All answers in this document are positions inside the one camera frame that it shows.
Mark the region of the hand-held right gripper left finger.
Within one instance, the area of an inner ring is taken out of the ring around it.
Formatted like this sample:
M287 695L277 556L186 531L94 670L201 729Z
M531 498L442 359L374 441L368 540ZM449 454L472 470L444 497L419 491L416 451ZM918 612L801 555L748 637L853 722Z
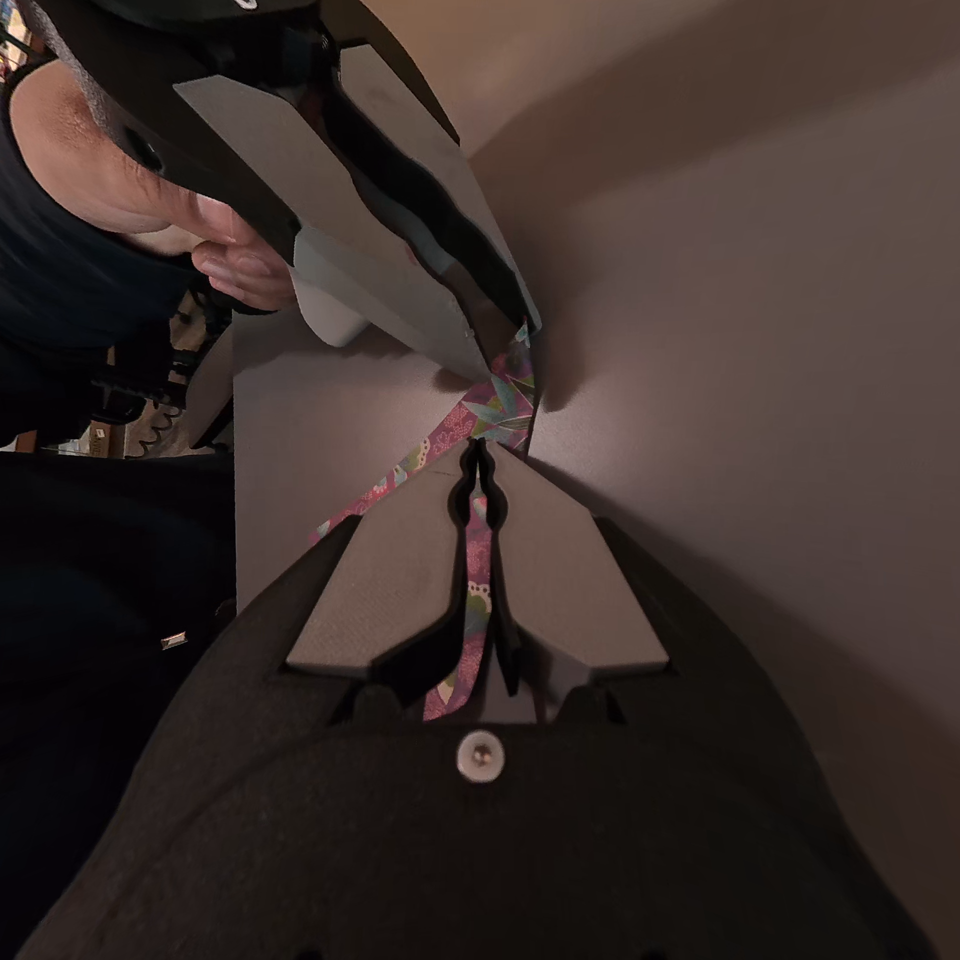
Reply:
M350 537L287 655L291 669L389 688L402 706L458 665L476 448L462 440L344 520Z

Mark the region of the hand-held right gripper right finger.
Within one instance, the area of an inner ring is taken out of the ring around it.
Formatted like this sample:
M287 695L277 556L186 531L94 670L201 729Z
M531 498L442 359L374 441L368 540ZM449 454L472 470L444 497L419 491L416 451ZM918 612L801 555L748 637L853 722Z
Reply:
M498 443L482 466L494 654L478 717L544 723L575 688L663 672L666 649L591 511Z

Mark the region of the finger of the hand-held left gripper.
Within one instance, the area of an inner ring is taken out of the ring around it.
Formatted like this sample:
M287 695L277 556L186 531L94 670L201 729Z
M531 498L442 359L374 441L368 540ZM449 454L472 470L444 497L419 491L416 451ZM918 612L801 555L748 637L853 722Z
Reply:
M339 48L322 126L364 200L462 305L539 333L542 320L459 136L401 47Z
M290 102L219 75L174 91L294 212L290 274L299 312L321 342L342 349L373 326L455 375L488 379L455 295L369 210Z

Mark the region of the floral purple origami paper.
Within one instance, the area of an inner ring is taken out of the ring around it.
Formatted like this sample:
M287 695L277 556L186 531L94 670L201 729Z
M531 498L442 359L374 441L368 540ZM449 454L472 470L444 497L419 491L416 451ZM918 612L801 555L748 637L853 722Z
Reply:
M406 480L466 439L495 441L524 455L529 445L535 405L535 378L530 336L522 328L492 365L490 378L471 386L440 424L391 472L346 508L319 525L312 543L323 539L349 515L362 515ZM422 719L436 721L462 709L479 677L492 616L491 546L488 499L476 481L465 524L467 597L462 653L456 668L425 697Z

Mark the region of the person's left forearm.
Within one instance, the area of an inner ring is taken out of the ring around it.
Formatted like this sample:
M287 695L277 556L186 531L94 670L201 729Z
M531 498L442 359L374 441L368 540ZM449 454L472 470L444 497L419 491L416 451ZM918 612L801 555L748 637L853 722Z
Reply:
M78 219L24 162L10 101L40 67L20 67L2 91L2 338L24 349L80 352L169 330L186 295L204 285L190 255L154 255Z

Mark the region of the person's left hand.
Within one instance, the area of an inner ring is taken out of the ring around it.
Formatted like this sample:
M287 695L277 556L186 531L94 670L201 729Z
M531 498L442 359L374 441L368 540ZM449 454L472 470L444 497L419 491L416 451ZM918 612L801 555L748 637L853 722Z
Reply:
M54 60L19 80L8 115L30 174L79 220L149 254L189 254L215 290L250 308L296 302L283 258L229 205L170 183L116 146L67 65Z

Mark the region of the black office chair base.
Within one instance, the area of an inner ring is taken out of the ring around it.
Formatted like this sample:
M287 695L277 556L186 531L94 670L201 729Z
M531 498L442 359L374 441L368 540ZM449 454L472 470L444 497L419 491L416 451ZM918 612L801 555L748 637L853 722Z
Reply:
M233 310L224 294L192 289L168 323L151 323L117 343L92 378L101 397L91 418L126 428L124 457L159 455L186 413L187 390L229 331Z

